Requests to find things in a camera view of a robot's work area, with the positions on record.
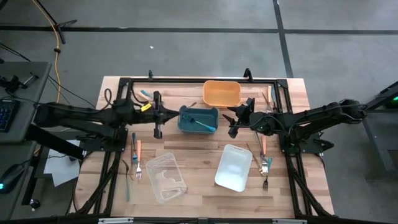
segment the yellow cable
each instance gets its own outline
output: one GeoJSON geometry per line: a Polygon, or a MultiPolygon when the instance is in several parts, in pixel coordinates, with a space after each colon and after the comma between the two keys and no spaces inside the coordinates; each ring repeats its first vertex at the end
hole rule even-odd
{"type": "MultiPolygon", "coordinates": [[[[44,17],[46,18],[46,20],[49,22],[52,30],[54,31],[54,35],[55,38],[57,40],[57,47],[56,49],[59,50],[60,49],[60,40],[58,39],[58,34],[57,31],[55,30],[54,26],[51,23],[51,20],[49,19],[49,17],[45,14],[45,12],[43,11],[43,9],[36,3],[35,0],[32,0],[32,2],[37,6],[37,8],[40,10],[40,12],[42,12],[42,14],[44,15],[44,17]]],[[[57,74],[57,80],[58,80],[58,95],[57,95],[57,103],[60,101],[60,95],[61,95],[61,80],[60,80],[60,75],[58,74],[58,52],[55,52],[55,74],[57,74]]]]}

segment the white plastic container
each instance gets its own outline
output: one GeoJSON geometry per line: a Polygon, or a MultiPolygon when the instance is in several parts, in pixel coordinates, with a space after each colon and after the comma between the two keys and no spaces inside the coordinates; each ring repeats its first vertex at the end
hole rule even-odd
{"type": "Polygon", "coordinates": [[[147,162],[146,169],[158,202],[164,203],[184,194],[187,190],[187,185],[182,179],[180,169],[173,154],[166,153],[160,157],[156,157],[147,162]]]}
{"type": "Polygon", "coordinates": [[[248,180],[251,160],[250,151],[230,144],[226,145],[218,165],[216,184],[242,192],[248,180]]]}

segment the keyboard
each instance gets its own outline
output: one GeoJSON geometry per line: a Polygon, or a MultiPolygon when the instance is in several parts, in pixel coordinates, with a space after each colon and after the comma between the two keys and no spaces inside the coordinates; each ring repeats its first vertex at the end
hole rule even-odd
{"type": "Polygon", "coordinates": [[[0,100],[0,133],[8,132],[18,107],[17,100],[0,100]]]}

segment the yellow tag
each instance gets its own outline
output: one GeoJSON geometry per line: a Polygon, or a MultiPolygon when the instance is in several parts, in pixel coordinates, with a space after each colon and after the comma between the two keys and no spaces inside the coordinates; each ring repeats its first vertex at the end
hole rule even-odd
{"type": "Polygon", "coordinates": [[[148,110],[152,105],[150,103],[148,103],[147,105],[143,106],[141,108],[141,112],[144,112],[145,110],[148,110]]]}

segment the white paper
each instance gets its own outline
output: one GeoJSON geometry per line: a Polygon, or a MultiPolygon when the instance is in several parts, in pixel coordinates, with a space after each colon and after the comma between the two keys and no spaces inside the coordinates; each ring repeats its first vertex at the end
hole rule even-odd
{"type": "MultiPolygon", "coordinates": [[[[80,141],[77,140],[68,140],[68,142],[79,146],[80,141]]],[[[49,157],[52,156],[64,156],[64,154],[59,153],[53,149],[49,151],[49,157]]],[[[58,186],[63,184],[69,180],[72,180],[79,176],[80,166],[79,161],[69,160],[68,156],[58,158],[53,157],[47,159],[44,167],[44,174],[52,174],[52,179],[54,182],[54,186],[58,186]]]]}

